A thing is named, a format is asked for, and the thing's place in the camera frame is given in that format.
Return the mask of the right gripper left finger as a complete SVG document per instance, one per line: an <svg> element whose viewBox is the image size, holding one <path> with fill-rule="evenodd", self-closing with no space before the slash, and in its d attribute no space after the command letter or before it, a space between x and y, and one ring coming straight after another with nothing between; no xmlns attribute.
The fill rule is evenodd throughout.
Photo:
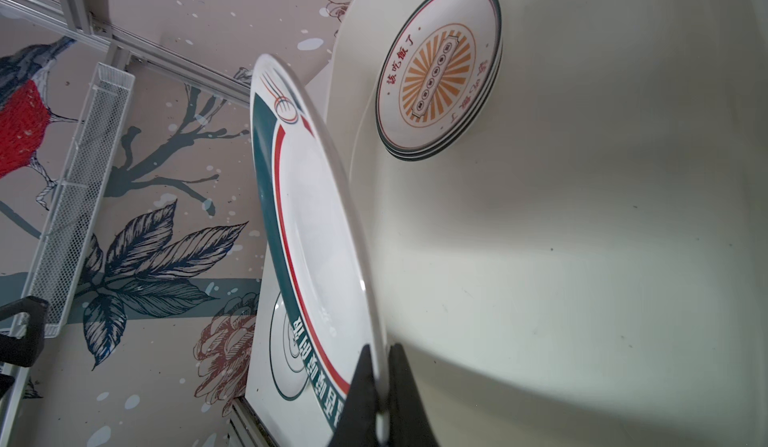
<svg viewBox="0 0 768 447"><path fill-rule="evenodd" d="M329 447L378 446L376 433L378 396L370 346L361 350L356 370Z"/></svg>

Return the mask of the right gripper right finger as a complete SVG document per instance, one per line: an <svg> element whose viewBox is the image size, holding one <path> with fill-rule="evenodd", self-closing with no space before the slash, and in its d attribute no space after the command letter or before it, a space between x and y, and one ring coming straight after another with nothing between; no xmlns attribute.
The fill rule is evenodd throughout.
<svg viewBox="0 0 768 447"><path fill-rule="evenodd" d="M438 447L404 347L389 350L389 446Z"/></svg>

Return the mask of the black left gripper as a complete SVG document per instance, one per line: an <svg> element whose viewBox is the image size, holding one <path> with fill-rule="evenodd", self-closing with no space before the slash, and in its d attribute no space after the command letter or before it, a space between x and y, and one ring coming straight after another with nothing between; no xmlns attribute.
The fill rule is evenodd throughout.
<svg viewBox="0 0 768 447"><path fill-rule="evenodd" d="M27 313L29 316L25 334L22 337L1 335L3 364L26 368L34 365L44 349L45 319L48 309L49 302L36 296L27 296L1 307L2 320L21 313Z"/></svg>

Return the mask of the green red rim plate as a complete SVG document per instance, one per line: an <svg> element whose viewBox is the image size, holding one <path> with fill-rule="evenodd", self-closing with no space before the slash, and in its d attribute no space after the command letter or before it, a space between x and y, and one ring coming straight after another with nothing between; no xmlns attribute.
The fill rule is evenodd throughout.
<svg viewBox="0 0 768 447"><path fill-rule="evenodd" d="M253 159L269 249L302 361L332 438L350 444L358 364L372 389L360 426L373 444L389 391L371 262L332 136L286 62L262 54L250 84Z"/></svg>

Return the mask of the large orange sunburst plate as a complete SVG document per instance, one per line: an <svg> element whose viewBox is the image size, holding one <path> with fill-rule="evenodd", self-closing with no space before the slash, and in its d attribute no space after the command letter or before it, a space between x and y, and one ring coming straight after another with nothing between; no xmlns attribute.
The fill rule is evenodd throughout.
<svg viewBox="0 0 768 447"><path fill-rule="evenodd" d="M449 147L488 100L502 57L499 0L424 0L379 74L374 119L385 149L416 161Z"/></svg>

